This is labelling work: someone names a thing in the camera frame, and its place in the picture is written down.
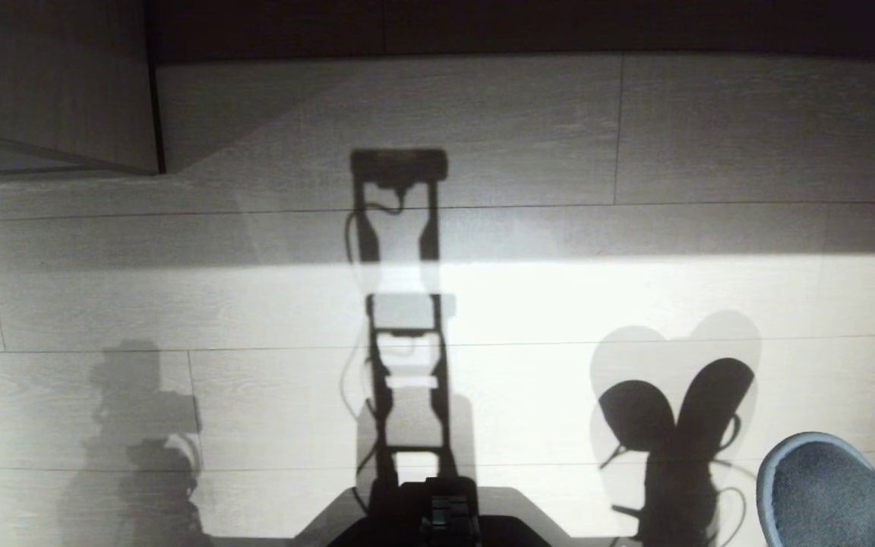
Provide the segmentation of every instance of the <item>gray slipper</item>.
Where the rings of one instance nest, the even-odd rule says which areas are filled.
[[[875,470],[826,433],[799,433],[761,463],[758,518],[771,547],[875,547]]]

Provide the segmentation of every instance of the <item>wooden floor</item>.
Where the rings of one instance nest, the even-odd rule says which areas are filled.
[[[168,174],[0,177],[0,546],[195,545],[198,522],[219,547],[325,544],[359,515],[364,297],[398,285],[453,296],[453,447],[483,508],[555,545],[637,530],[611,506],[643,506],[646,453],[599,470],[619,440],[597,399],[622,381],[677,416],[708,363],[749,367],[733,465],[709,465],[719,545],[764,544],[751,474],[792,433],[875,464],[875,63],[157,77]],[[349,154],[393,147],[448,155],[430,285],[347,263]]]

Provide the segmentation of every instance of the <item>slipper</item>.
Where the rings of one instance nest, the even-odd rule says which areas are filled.
[[[770,547],[875,547],[875,470],[826,433],[799,433],[761,463],[758,518]]]

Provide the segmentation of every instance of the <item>light gray floor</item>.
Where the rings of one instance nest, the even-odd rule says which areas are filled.
[[[676,415],[726,356],[756,381],[719,458],[751,472],[823,430],[875,463],[875,63],[407,58],[159,80],[170,174],[0,177],[0,545],[184,545],[191,520],[293,537],[354,485],[362,299],[427,284],[414,264],[347,264],[354,148],[448,153],[437,288],[455,301],[459,461],[482,487],[570,536],[628,536],[611,506],[643,505],[643,454],[597,470],[617,444],[598,395],[649,381]],[[744,514],[730,545],[762,545],[753,479],[712,477],[747,499],[722,494],[719,537]]]

